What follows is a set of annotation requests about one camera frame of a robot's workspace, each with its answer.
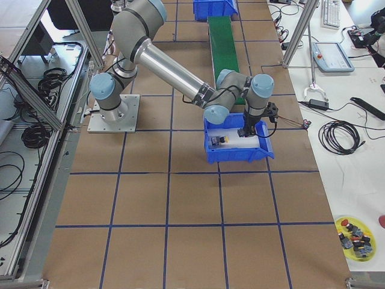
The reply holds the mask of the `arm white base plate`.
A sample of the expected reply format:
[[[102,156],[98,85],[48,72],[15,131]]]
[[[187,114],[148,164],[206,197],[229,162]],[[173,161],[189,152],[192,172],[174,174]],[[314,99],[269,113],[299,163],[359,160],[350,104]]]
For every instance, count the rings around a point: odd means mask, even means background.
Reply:
[[[135,133],[140,107],[140,95],[120,95],[121,103],[118,108],[106,111],[100,108],[98,101],[95,101],[88,124],[89,133]]]

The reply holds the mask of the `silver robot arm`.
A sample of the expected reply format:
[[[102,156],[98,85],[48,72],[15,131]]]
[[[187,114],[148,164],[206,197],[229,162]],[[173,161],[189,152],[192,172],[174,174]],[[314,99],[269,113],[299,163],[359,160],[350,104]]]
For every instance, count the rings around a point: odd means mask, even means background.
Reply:
[[[267,74],[254,77],[223,69],[216,87],[195,76],[152,42],[167,19],[162,1],[131,1],[112,22],[114,43],[119,50],[115,63],[105,72],[92,77],[90,92],[99,106],[93,119],[103,124],[100,132],[133,131],[138,105],[135,96],[124,97],[122,91],[137,75],[142,65],[181,92],[188,103],[203,109],[203,117],[214,125],[222,124],[236,99],[245,100],[244,126],[241,137],[256,135],[256,124],[263,117],[277,123],[278,109],[269,98],[274,80]]]

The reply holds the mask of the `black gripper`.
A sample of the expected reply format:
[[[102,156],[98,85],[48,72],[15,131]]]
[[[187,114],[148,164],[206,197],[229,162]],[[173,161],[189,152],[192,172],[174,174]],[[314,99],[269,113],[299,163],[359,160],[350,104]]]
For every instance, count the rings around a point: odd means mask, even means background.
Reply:
[[[266,117],[266,113],[262,113],[260,116],[253,116],[246,110],[243,112],[244,127],[241,129],[241,137],[253,137],[256,135],[255,125],[261,120],[262,117]]]

